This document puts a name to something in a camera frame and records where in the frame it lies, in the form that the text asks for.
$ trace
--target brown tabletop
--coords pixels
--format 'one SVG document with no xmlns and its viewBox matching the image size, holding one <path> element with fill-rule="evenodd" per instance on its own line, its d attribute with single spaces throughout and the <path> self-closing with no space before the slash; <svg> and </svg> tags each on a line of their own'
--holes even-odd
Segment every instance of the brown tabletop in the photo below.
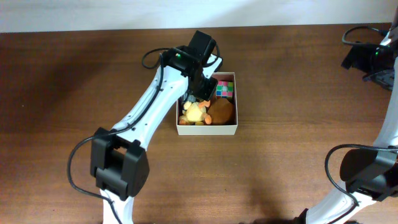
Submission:
<svg viewBox="0 0 398 224">
<path fill-rule="evenodd" d="M 376 27 L 388 28 L 387 24 Z M 179 136 L 173 107 L 152 138 L 150 175 L 136 197 L 136 223 L 225 223 L 291 219 L 333 188 L 323 168 L 338 144 L 372 144 L 391 93 L 341 62 L 350 25 L 202 29 L 235 72 L 235 136 Z M 111 128 L 141 97 L 154 48 L 188 44 L 194 29 L 0 35 L 0 223 L 100 223 L 102 201 L 66 176 L 75 144 Z M 379 42 L 364 31 L 352 40 Z M 148 58 L 155 62 L 156 56 Z M 344 151 L 330 162 L 338 179 Z M 90 147 L 73 161 L 76 183 L 98 192 Z M 397 223 L 389 198 L 355 216 Z"/>
</svg>

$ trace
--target yellow plush toy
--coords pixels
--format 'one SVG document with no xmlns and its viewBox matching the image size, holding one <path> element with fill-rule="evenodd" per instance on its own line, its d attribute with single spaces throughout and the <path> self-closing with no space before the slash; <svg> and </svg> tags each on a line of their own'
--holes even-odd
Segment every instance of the yellow plush toy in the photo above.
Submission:
<svg viewBox="0 0 398 224">
<path fill-rule="evenodd" d="M 206 107 L 209 106 L 209 101 L 201 103 L 187 101 L 183 106 L 183 115 L 178 118 L 179 125 L 191 125 L 193 123 L 203 125 L 203 121 L 206 124 L 211 124 L 211 116 L 206 113 Z"/>
</svg>

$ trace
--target cardboard box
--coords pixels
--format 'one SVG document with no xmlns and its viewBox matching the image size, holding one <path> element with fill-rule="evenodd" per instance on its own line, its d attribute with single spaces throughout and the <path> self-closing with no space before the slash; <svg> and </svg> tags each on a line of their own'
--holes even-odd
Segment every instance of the cardboard box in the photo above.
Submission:
<svg viewBox="0 0 398 224">
<path fill-rule="evenodd" d="M 179 135 L 234 135 L 236 129 L 238 128 L 238 100 L 236 98 L 236 82 L 234 72 L 216 72 L 212 75 L 219 81 L 228 81 L 234 83 L 234 94 L 233 102 L 235 106 L 235 118 L 232 125 L 178 125 L 178 117 L 182 115 L 182 109 L 180 108 L 180 103 L 177 101 L 177 131 Z"/>
</svg>

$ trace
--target white background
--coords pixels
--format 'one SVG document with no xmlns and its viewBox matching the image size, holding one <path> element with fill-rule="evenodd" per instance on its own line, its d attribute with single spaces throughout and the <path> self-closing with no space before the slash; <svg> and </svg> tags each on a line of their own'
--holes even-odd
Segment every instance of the white background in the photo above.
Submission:
<svg viewBox="0 0 398 224">
<path fill-rule="evenodd" d="M 391 22 L 397 0 L 0 0 L 0 32 Z"/>
</svg>

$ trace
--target puzzle cube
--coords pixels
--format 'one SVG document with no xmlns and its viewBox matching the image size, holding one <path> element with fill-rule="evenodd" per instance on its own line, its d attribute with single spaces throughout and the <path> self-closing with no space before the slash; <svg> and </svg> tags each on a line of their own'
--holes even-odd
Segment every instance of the puzzle cube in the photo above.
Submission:
<svg viewBox="0 0 398 224">
<path fill-rule="evenodd" d="M 218 81 L 216 89 L 216 99 L 227 98 L 229 100 L 232 100 L 233 96 L 234 96 L 234 83 L 226 81 Z"/>
</svg>

